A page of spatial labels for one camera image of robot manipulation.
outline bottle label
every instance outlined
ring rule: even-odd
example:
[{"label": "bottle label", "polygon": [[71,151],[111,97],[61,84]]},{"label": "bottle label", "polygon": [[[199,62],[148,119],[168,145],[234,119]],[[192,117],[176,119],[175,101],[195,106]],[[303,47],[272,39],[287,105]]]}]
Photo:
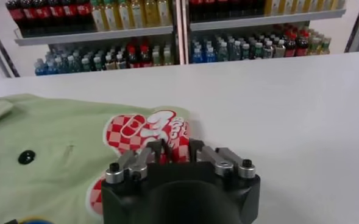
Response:
[{"label": "bottle label", "polygon": [[293,6],[293,0],[286,0],[285,2],[285,14],[291,13],[291,8]]},{"label": "bottle label", "polygon": [[286,52],[285,52],[285,57],[286,57],[286,58],[293,57],[293,56],[294,56],[294,52],[295,52],[294,49],[293,49],[293,50],[286,50]]},{"label": "bottle label", "polygon": [[139,5],[134,5],[132,7],[133,11],[133,17],[135,18],[135,25],[136,28],[142,28],[143,27],[143,19],[141,17],[141,9]]},{"label": "bottle label", "polygon": [[271,3],[271,15],[278,15],[279,0],[272,0]]},{"label": "bottle label", "polygon": [[298,48],[296,50],[296,56],[306,56],[307,55],[307,48]]},{"label": "bottle label", "polygon": [[311,6],[309,7],[309,12],[315,12],[318,8],[318,0],[311,0]]},{"label": "bottle label", "polygon": [[86,3],[86,4],[78,5],[77,12],[82,16],[90,14],[91,13],[91,4]]},{"label": "bottle label", "polygon": [[37,12],[37,16],[40,19],[46,19],[51,16],[51,11],[50,11],[49,7],[42,7],[42,8],[36,9],[36,12]]},{"label": "bottle label", "polygon": [[168,18],[167,3],[164,2],[159,3],[158,9],[159,9],[160,21],[162,22],[163,25],[168,26],[169,18]]},{"label": "bottle label", "polygon": [[94,18],[94,22],[96,25],[96,28],[98,31],[104,31],[105,30],[105,25],[102,19],[102,15],[101,15],[101,11],[99,10],[94,10],[92,12],[93,14],[93,18]]},{"label": "bottle label", "polygon": [[119,8],[119,14],[121,15],[121,21],[123,22],[124,29],[130,28],[130,22],[129,22],[129,13],[128,9],[125,7]]},{"label": "bottle label", "polygon": [[34,9],[23,9],[23,12],[25,13],[26,18],[28,18],[28,19],[37,18],[37,14]]},{"label": "bottle label", "polygon": [[297,13],[302,13],[304,11],[304,2],[305,0],[297,1]]},{"label": "bottle label", "polygon": [[114,17],[114,11],[113,9],[105,9],[106,18],[108,21],[108,26],[110,30],[116,30],[116,19]]},{"label": "bottle label", "polygon": [[64,17],[65,12],[61,6],[50,6],[53,17]]},{"label": "bottle label", "polygon": [[64,12],[66,16],[76,16],[77,15],[77,7],[76,5],[66,5],[64,6]]}]

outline bottle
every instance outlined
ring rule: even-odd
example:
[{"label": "bottle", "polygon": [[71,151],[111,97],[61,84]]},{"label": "bottle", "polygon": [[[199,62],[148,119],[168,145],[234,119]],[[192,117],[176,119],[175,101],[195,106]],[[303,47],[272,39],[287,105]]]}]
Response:
[{"label": "bottle", "polygon": [[149,56],[148,47],[141,46],[141,67],[151,67],[152,60]]},{"label": "bottle", "polygon": [[38,29],[38,16],[35,11],[33,0],[21,0],[21,7],[27,19],[27,27],[26,30],[27,35],[36,35],[40,33],[40,29]]},{"label": "bottle", "polygon": [[262,59],[262,47],[263,47],[262,43],[256,43],[255,54],[254,54],[255,59]]},{"label": "bottle", "polygon": [[241,49],[240,49],[240,41],[235,41],[235,45],[233,45],[233,61],[241,60]]},{"label": "bottle", "polygon": [[91,72],[90,61],[88,60],[88,58],[82,59],[82,69],[83,72]]},{"label": "bottle", "polygon": [[126,69],[126,62],[121,54],[117,55],[117,69]]},{"label": "bottle", "polygon": [[48,71],[47,71],[47,75],[55,75],[58,74],[59,72],[57,71],[57,68],[55,67],[53,61],[49,61],[47,62],[48,64]]},{"label": "bottle", "polygon": [[307,55],[309,44],[308,44],[308,41],[306,38],[304,38],[304,37],[298,38],[298,40],[296,41],[296,46],[297,46],[297,49],[296,49],[297,57]]},{"label": "bottle", "polygon": [[136,49],[134,47],[128,48],[128,59],[130,68],[140,68],[140,62],[136,56]]},{"label": "bottle", "polygon": [[272,42],[267,41],[265,47],[263,48],[263,58],[272,58],[272,54],[274,53],[274,49],[272,48]]},{"label": "bottle", "polygon": [[228,61],[227,42],[221,42],[220,48],[218,49],[217,61]]},{"label": "bottle", "polygon": [[285,57],[293,57],[296,52],[296,37],[297,35],[295,33],[289,33],[289,39],[285,43],[286,51],[285,51]]},{"label": "bottle", "polygon": [[229,2],[228,0],[217,0],[217,16],[224,19],[229,17]]},{"label": "bottle", "polygon": [[158,0],[157,6],[159,10],[159,19],[161,26],[171,25],[171,15],[169,12],[168,1],[167,0]]},{"label": "bottle", "polygon": [[105,0],[105,15],[109,30],[117,30],[116,18],[114,15],[114,2],[113,0]]},{"label": "bottle", "polygon": [[172,65],[171,51],[169,49],[165,49],[165,51],[163,52],[163,56],[164,56],[165,65]]},{"label": "bottle", "polygon": [[97,70],[97,71],[102,71],[103,70],[100,57],[95,57],[94,58],[94,65],[95,65],[95,70]]},{"label": "bottle", "polygon": [[139,0],[132,0],[132,14],[135,21],[136,28],[143,28],[146,26],[145,12]]},{"label": "bottle", "polygon": [[153,51],[152,53],[152,61],[153,61],[153,66],[161,66],[162,63],[160,62],[160,54],[159,51]]},{"label": "bottle", "polygon": [[324,41],[321,45],[320,54],[330,54],[330,43],[331,43],[330,37],[324,38]]},{"label": "bottle", "polygon": [[206,53],[206,62],[216,62],[216,54],[213,47],[208,48],[208,52]]},{"label": "bottle", "polygon": [[131,11],[130,6],[126,3],[126,0],[119,0],[118,10],[121,17],[121,23],[123,24],[123,28],[131,29],[133,27],[130,21]]},{"label": "bottle", "polygon": [[77,14],[76,0],[62,0],[65,16],[67,18],[67,25],[71,28],[70,31],[81,31],[81,24]]},{"label": "bottle", "polygon": [[241,54],[241,59],[242,60],[250,59],[250,44],[243,44],[242,48],[243,48],[243,52]]},{"label": "bottle", "polygon": [[215,19],[217,18],[216,0],[205,0],[204,2],[204,18]]},{"label": "bottle", "polygon": [[27,26],[27,19],[25,14],[22,11],[21,1],[20,0],[7,0],[6,8],[9,11],[11,17],[13,18],[16,25],[20,28],[21,33],[24,34]]},{"label": "bottle", "polygon": [[61,0],[49,0],[49,9],[53,17],[55,31],[58,33],[64,32],[66,28],[65,12]]},{"label": "bottle", "polygon": [[159,26],[159,13],[155,0],[145,0],[146,20],[149,27]]},{"label": "bottle", "polygon": [[284,44],[285,40],[279,40],[278,45],[274,49],[274,58],[283,58],[285,56],[286,48]]},{"label": "bottle", "polygon": [[42,66],[39,64],[39,62],[35,62],[34,63],[34,68],[35,68],[35,75],[37,76],[41,76],[41,75],[46,75],[45,70],[42,68]]},{"label": "bottle", "polygon": [[92,6],[90,0],[77,0],[77,13],[79,15],[80,23],[83,31],[95,31],[94,19],[92,13]]}]

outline shelf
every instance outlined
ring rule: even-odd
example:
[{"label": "shelf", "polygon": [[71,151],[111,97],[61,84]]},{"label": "shelf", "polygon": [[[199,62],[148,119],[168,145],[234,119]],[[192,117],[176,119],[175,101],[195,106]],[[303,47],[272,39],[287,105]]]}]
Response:
[{"label": "shelf", "polygon": [[95,41],[95,40],[109,40],[127,37],[142,37],[151,35],[162,35],[170,34],[173,32],[173,26],[163,27],[151,27],[141,29],[130,29],[130,30],[116,30],[107,32],[93,32],[93,33],[77,33],[70,35],[57,35],[57,36],[46,36],[46,37],[29,37],[29,38],[17,38],[15,42],[19,46],[31,46],[40,44],[62,44],[62,43],[75,43],[84,41]]},{"label": "shelf", "polygon": [[214,29],[226,29],[237,27],[249,27],[249,26],[262,26],[270,24],[280,23],[295,23],[301,21],[311,21],[318,19],[330,19],[342,17],[346,12],[346,9],[300,13],[293,15],[281,15],[281,16],[265,16],[256,18],[243,18],[243,19],[230,19],[223,21],[203,22],[203,23],[191,23],[191,31],[198,30],[214,30]]}]

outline red label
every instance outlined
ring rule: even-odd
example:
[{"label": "red label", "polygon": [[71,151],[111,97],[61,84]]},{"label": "red label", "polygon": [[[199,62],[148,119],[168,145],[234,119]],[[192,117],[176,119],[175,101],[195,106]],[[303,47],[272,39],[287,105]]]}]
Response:
[{"label": "red label", "polygon": [[26,18],[28,18],[28,19],[37,18],[37,14],[34,9],[23,9],[23,12],[25,13]]},{"label": "red label", "polygon": [[51,8],[52,16],[54,16],[54,17],[64,17],[65,12],[64,12],[63,7],[61,7],[61,6],[55,6],[55,7],[51,6],[50,8]]},{"label": "red label", "polygon": [[64,11],[65,11],[66,16],[76,16],[77,15],[76,5],[66,5],[66,6],[64,6]]},{"label": "red label", "polygon": [[51,11],[49,7],[42,7],[39,9],[36,9],[37,15],[40,19],[46,19],[51,17]]},{"label": "red label", "polygon": [[11,17],[16,21],[16,20],[21,20],[23,18],[25,18],[25,16],[23,15],[23,12],[21,9],[14,9],[14,10],[9,10]]},{"label": "red label", "polygon": [[285,58],[290,58],[294,56],[295,50],[286,50],[285,52]]},{"label": "red label", "polygon": [[307,50],[307,48],[298,48],[296,51],[296,56],[306,56]]},{"label": "red label", "polygon": [[87,15],[91,13],[91,4],[90,3],[86,3],[83,5],[78,5],[77,6],[77,12],[80,15]]}]

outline blue bottle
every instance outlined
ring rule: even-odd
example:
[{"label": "blue bottle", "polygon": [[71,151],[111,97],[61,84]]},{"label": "blue bottle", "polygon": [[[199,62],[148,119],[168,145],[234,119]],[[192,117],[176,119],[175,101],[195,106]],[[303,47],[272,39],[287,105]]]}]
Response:
[{"label": "blue bottle", "polygon": [[48,62],[48,71],[47,71],[47,75],[55,75],[55,74],[58,74],[58,70],[57,68],[55,67],[53,61],[49,61]]},{"label": "blue bottle", "polygon": [[202,63],[202,54],[201,54],[201,50],[199,48],[194,49],[193,63],[194,64]]},{"label": "blue bottle", "polygon": [[216,54],[213,47],[208,48],[208,52],[206,53],[206,62],[216,62]]}]

